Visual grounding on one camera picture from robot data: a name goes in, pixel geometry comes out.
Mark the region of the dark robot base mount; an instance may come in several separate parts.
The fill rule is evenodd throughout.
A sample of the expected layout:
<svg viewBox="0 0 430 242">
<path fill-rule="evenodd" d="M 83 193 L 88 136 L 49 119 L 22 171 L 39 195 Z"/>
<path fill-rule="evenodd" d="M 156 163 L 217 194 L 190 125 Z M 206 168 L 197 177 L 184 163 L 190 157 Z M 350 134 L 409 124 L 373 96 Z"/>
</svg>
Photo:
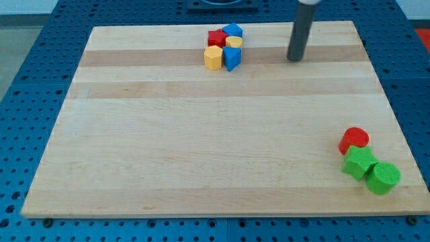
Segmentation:
<svg viewBox="0 0 430 242">
<path fill-rule="evenodd" d="M 188 11 L 258 10 L 259 0 L 186 0 Z"/>
</svg>

